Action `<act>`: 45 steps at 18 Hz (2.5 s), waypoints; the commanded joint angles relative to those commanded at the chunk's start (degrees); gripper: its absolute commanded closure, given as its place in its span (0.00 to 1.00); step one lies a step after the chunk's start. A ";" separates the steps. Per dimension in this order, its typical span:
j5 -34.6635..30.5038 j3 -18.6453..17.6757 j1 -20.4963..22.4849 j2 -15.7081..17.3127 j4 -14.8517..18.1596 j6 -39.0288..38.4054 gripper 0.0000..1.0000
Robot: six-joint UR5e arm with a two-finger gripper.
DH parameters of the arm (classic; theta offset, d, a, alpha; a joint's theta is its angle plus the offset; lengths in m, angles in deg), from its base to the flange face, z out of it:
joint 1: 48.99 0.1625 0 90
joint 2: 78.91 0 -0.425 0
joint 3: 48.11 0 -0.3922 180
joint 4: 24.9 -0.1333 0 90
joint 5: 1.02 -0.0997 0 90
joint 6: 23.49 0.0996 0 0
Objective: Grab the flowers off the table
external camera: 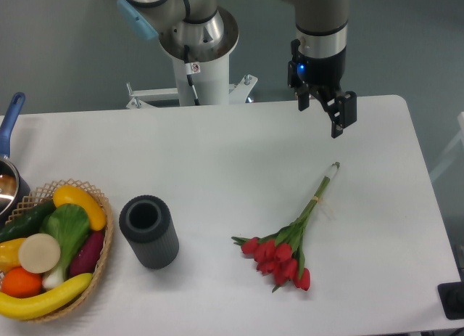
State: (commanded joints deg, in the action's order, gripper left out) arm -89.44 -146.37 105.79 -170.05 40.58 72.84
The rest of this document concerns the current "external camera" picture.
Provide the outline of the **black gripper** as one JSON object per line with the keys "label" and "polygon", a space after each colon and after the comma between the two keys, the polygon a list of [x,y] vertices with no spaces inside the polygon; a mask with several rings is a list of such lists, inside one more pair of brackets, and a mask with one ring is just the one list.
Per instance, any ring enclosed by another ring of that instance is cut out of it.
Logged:
{"label": "black gripper", "polygon": [[353,91],[338,91],[344,74],[346,49],[325,57],[308,57],[300,52],[301,42],[291,42],[287,83],[297,96],[298,110],[310,106],[310,95],[321,103],[331,119],[331,137],[342,135],[344,129],[357,121],[357,95]]}

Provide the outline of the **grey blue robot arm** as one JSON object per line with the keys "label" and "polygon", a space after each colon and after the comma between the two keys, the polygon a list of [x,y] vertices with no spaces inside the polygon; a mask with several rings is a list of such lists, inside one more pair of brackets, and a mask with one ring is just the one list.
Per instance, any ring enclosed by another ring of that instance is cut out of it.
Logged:
{"label": "grey blue robot arm", "polygon": [[[296,36],[291,42],[287,84],[299,110],[310,99],[321,103],[338,137],[357,120],[357,96],[343,91],[349,0],[281,0],[294,8]],[[239,39],[233,15],[217,0],[117,0],[132,29],[157,38],[170,56],[183,106],[232,103],[229,57]]]}

